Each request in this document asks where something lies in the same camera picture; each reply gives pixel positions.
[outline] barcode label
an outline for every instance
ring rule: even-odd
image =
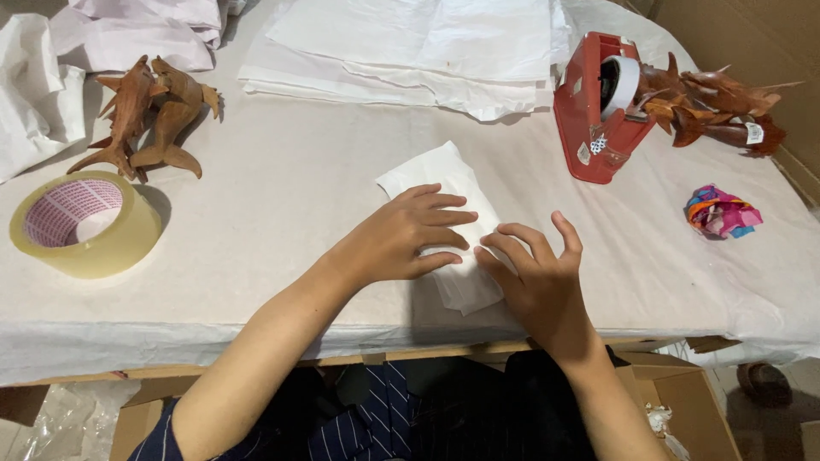
[[[763,127],[757,123],[746,123],[749,135],[746,137],[747,144],[760,144],[763,142]]]
[[[578,148],[578,160],[581,160],[584,165],[590,164],[590,149],[586,147],[586,143],[581,143]]]

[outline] white tablecloth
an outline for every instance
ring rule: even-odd
[[[674,149],[656,127],[611,184],[592,185],[568,173],[550,112],[481,124],[430,107],[246,95],[235,77],[270,11],[255,6],[216,69],[195,76],[221,91],[224,120],[206,118],[184,142],[201,180],[163,167],[139,187],[167,222],[143,261],[79,281],[0,236],[0,383],[210,363],[259,305],[387,200],[377,176],[447,140],[502,221],[543,230],[557,251],[549,214],[576,225],[584,297],[603,333],[723,334],[820,355],[820,224],[770,160],[711,139]],[[110,97],[88,82],[86,113]],[[97,121],[91,138],[107,127]],[[74,153],[0,186],[0,222]],[[682,209],[709,183],[765,223],[738,240],[695,233]],[[432,280],[382,282],[357,294],[306,357],[520,337],[503,306],[462,317],[441,306]]]

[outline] dark clothing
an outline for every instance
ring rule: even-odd
[[[181,461],[175,402],[130,461]],[[544,351],[505,372],[466,358],[351,365],[327,390],[313,368],[285,379],[240,444],[214,458],[311,461],[595,459],[575,395]]]

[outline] left hand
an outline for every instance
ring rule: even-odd
[[[442,210],[462,207],[467,199],[437,194],[441,184],[405,190],[356,226],[328,253],[335,269],[352,276],[357,289],[375,281],[411,280],[448,264],[462,262],[455,253],[442,251],[419,256],[419,249],[443,245],[467,250],[464,237],[447,226],[478,219],[475,212]]]

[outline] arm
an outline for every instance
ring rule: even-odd
[[[174,408],[171,425],[186,460],[212,458],[246,437],[304,351],[358,290],[462,261],[449,252],[417,256],[423,246],[469,248],[445,226],[478,215],[439,209],[467,202],[437,194],[440,189],[414,187],[387,203],[253,314]]]
[[[560,212],[552,218],[564,238],[560,258],[539,231],[501,224],[481,243],[506,254],[517,274],[481,247],[475,248],[478,263],[501,285],[512,314],[567,375],[598,458],[667,459],[586,314],[578,281],[582,247],[575,227]],[[528,244],[532,256],[510,235]]]

